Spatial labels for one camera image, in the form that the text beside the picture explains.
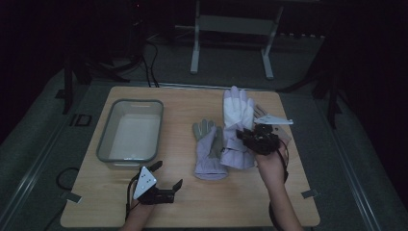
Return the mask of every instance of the cable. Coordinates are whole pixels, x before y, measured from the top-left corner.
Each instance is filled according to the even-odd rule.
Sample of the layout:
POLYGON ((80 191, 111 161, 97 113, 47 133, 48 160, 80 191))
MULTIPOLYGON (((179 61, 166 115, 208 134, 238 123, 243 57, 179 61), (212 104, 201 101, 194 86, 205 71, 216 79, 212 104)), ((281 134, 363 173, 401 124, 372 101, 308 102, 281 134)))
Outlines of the cable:
MULTIPOLYGON (((72 187, 63 186, 63 184, 61 184, 60 179, 61 179, 62 175, 63 175, 64 173, 68 172, 69 170, 79 171, 79 168, 77 168, 77 167, 67 167, 67 168, 65 168, 64 170, 62 170, 62 171, 57 175, 57 177, 56 177, 56 183, 57 183, 58 188, 60 188, 60 189, 62 189, 62 190, 66 190, 66 191, 71 191, 71 190, 72 190, 72 187)), ((48 229, 50 228, 51 224, 63 213, 64 208, 65 208, 65 204, 64 204, 64 206, 58 211, 58 213, 57 213, 55 216, 53 216, 53 217, 50 219, 50 221, 48 221, 47 225, 46 225, 45 228, 44 228, 44 231, 46 231, 46 230, 48 230, 48 229)))
POLYGON ((114 71, 114 72, 121 72, 121 71, 125 71, 128 70, 132 67, 134 67, 135 65, 138 65, 141 61, 141 57, 133 57, 132 59, 129 59, 130 63, 128 64, 124 64, 124 65, 120 65, 117 67, 112 67, 109 68, 110 70, 114 71))
POLYGON ((155 48, 155 50, 156 50, 156 53, 155 53, 155 55, 153 57, 153 60, 152 60, 150 66, 147 64, 146 58, 144 56, 141 57, 141 60, 143 61, 143 64, 144 64, 144 67, 145 67, 146 81, 147 81, 148 86, 151 88, 152 86, 151 86, 150 78, 149 78, 149 70, 150 70, 150 75, 152 77, 154 86, 156 88, 159 88, 160 87, 159 82, 157 82, 156 77, 154 75, 154 71, 153 71, 153 65, 154 65, 154 63, 156 61, 159 50, 158 50, 157 46, 155 44, 153 44, 152 42, 150 42, 150 41, 146 41, 146 44, 149 44, 149 45, 153 46, 155 48))
POLYGON ((64 173, 66 173, 66 172, 68 172, 69 170, 76 170, 77 172, 79 171, 79 169, 77 168, 77 167, 67 167, 66 169, 64 169, 64 170, 62 170, 59 174, 58 174, 58 176, 57 176, 57 178, 56 178, 56 183, 57 183, 57 186, 60 188, 60 189, 63 189, 63 190, 66 190, 66 191, 71 191, 72 190, 72 187, 65 187, 65 186, 63 186, 62 184, 61 184, 61 181, 60 181, 60 179, 61 179, 61 176, 64 174, 64 173))
POLYGON ((283 170, 284 170, 284 180, 285 180, 285 182, 286 182, 286 180, 288 179, 288 176, 289 176, 289 173, 288 173, 288 164, 289 164, 289 150, 288 150, 288 146, 282 141, 282 140, 280 140, 279 139, 279 141, 280 142, 282 142, 282 144, 285 146, 285 149, 286 149, 286 153, 288 154, 288 162, 287 163, 285 163, 285 160, 283 159, 283 156, 282 156, 282 153, 279 151, 279 148, 278 149, 276 149, 276 152, 278 153, 278 156, 279 156, 279 159, 281 160, 281 162, 282 162, 282 165, 283 165, 283 170))
POLYGON ((131 203, 131 199, 130 199, 130 191, 131 191, 132 185, 133 185, 134 183, 138 184, 139 176, 140 176, 139 173, 136 174, 136 176, 134 176, 134 177, 130 180, 129 185, 128 185, 128 190, 127 190, 127 193, 126 193, 127 196, 126 196, 126 217, 125 217, 125 220, 126 220, 127 217, 129 216, 129 213, 130 213, 133 209, 135 209, 136 206, 139 205, 139 203, 138 203, 138 204, 136 204, 133 208, 130 208, 130 205, 132 204, 132 203, 131 203))

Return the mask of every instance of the gray glove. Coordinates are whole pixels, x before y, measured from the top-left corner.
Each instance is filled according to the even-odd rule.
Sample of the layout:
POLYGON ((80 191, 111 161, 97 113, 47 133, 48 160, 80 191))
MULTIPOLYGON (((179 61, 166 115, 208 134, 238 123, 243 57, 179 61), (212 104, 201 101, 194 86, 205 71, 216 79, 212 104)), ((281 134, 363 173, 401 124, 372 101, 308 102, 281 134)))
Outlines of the gray glove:
POLYGON ((203 119, 192 125, 197 140, 194 174, 203 180, 220 180, 228 175, 226 166, 219 163, 223 148, 222 129, 210 120, 203 119))

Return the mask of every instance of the white tag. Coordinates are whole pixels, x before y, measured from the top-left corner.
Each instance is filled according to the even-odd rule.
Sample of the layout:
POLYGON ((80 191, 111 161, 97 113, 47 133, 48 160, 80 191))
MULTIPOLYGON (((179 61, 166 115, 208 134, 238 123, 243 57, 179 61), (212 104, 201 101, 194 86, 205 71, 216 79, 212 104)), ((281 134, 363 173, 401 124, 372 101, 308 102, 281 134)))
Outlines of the white tag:
POLYGON ((152 188, 152 186, 154 186, 156 182, 156 178, 147 169, 147 167, 142 167, 138 184, 136 185, 135 193, 133 194, 133 198, 139 198, 139 196, 143 195, 144 193, 146 193, 146 191, 152 188))
POLYGON ((286 120, 285 118, 276 117, 273 115, 265 115, 254 120, 256 123, 262 124, 293 124, 293 120, 286 120))

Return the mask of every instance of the gray floor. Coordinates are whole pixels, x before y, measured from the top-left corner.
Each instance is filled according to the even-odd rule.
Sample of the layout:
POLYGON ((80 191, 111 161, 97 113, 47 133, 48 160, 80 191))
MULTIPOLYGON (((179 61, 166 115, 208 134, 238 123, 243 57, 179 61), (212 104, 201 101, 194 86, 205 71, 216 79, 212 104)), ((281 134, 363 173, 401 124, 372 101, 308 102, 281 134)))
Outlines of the gray floor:
MULTIPOLYGON (((172 45, 164 44, 160 37, 151 39, 158 44, 154 74, 162 87, 236 85, 244 89, 280 89, 303 78, 322 42, 316 38, 277 38, 270 55, 275 79, 270 81, 265 78, 258 49, 228 44, 221 48, 211 40, 201 46, 198 73, 190 75, 191 37, 181 35, 172 45)), ((149 63, 154 54, 154 47, 148 45, 145 56, 149 63)), ((132 79, 128 85, 146 86, 142 66, 121 75, 132 79)), ((95 78, 90 86, 75 85, 74 105, 70 114, 62 115, 64 103, 54 96, 63 87, 63 73, 50 80, 1 146, 2 224, 8 224, 10 230, 42 230, 58 214, 65 202, 59 198, 63 190, 55 179, 67 167, 80 167, 105 99, 114 85, 118 83, 103 78, 95 78), (74 114, 92 116, 90 126, 70 126, 74 114), (19 186, 27 190, 19 191, 19 186)), ((287 116, 294 121, 291 128, 311 189, 319 193, 316 203, 320 224, 314 230, 408 230, 407 211, 355 114, 339 100, 342 113, 336 115, 338 128, 331 129, 325 119, 327 100, 313 99, 312 88, 313 84, 280 95, 287 116)), ((75 172, 69 174, 64 183, 72 185, 75 172)), ((49 230, 65 230, 58 216, 49 230)))

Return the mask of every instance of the human hand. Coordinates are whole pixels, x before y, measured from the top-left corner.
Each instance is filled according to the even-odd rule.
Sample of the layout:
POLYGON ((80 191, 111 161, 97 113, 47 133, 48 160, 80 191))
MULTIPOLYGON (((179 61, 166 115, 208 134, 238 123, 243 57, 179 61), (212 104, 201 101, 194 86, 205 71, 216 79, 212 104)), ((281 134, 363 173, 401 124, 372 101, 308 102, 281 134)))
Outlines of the human hand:
POLYGON ((276 184, 285 184, 285 178, 287 177, 285 171, 289 161, 288 152, 286 151, 288 144, 288 140, 281 139, 278 151, 274 151, 269 155, 259 155, 251 150, 267 189, 273 188, 276 184))

